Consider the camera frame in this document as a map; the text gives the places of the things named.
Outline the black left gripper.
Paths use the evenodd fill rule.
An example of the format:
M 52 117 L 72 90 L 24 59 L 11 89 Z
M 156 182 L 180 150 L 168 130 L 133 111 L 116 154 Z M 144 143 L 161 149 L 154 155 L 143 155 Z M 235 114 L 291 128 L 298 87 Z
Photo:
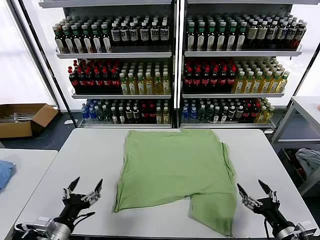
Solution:
M 88 209 L 90 205 L 96 203 L 101 197 L 103 179 L 98 182 L 94 191 L 88 193 L 87 195 L 73 193 L 79 179 L 80 177 L 77 177 L 69 184 L 67 188 L 63 189 L 64 208 L 58 216 L 59 223 L 63 223 L 65 225 L 73 224 L 78 218 L 80 211 Z

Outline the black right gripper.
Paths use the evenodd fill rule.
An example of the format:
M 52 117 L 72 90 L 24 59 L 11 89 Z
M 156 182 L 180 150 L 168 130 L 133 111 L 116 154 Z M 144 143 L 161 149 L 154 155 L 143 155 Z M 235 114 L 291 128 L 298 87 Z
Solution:
M 248 209 L 253 209 L 255 214 L 263 215 L 270 224 L 273 232 L 280 232 L 288 227 L 288 221 L 279 211 L 280 203 L 277 192 L 271 190 L 271 188 L 260 179 L 258 180 L 258 183 L 266 194 L 266 197 L 258 200 L 248 196 L 242 186 L 237 183 L 239 194 L 242 197 L 241 202 Z

